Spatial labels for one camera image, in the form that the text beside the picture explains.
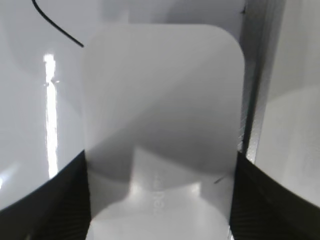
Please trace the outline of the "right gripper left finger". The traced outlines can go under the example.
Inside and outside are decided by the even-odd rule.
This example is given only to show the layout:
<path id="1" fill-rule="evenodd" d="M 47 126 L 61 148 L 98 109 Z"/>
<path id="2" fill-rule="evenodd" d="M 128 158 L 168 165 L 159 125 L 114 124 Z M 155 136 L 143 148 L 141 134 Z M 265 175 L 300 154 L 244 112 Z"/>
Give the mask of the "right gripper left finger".
<path id="1" fill-rule="evenodd" d="M 91 205 L 85 153 L 54 178 L 0 212 L 2 240 L 84 240 Z"/>

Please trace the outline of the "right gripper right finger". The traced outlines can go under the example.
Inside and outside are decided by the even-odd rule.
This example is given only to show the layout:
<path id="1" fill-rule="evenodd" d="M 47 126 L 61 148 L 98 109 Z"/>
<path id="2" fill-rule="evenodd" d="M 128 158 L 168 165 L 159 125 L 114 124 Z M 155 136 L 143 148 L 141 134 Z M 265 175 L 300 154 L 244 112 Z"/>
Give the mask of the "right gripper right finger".
<path id="1" fill-rule="evenodd" d="M 235 240 L 318 240 L 320 209 L 239 152 L 229 224 Z"/>

